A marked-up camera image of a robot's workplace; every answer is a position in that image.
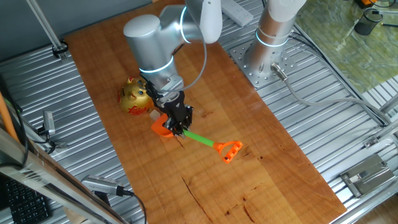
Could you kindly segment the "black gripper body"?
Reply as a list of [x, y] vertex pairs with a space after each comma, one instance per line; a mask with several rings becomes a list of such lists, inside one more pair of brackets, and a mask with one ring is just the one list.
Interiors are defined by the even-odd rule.
[[166, 102], [160, 108], [171, 119], [171, 124], [187, 124], [188, 111], [184, 104], [185, 94], [183, 91], [178, 93], [176, 99]]

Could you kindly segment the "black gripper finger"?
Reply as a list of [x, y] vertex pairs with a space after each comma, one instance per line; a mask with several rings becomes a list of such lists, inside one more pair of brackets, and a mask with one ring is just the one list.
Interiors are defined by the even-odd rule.
[[168, 130], [167, 134], [165, 135], [167, 138], [183, 135], [182, 124], [174, 121], [173, 119], [168, 119], [164, 123], [164, 127]]
[[185, 109], [187, 111], [186, 117], [183, 122], [183, 128], [184, 129], [189, 129], [190, 126], [192, 125], [192, 119], [193, 119], [193, 107], [190, 105], [185, 105]]

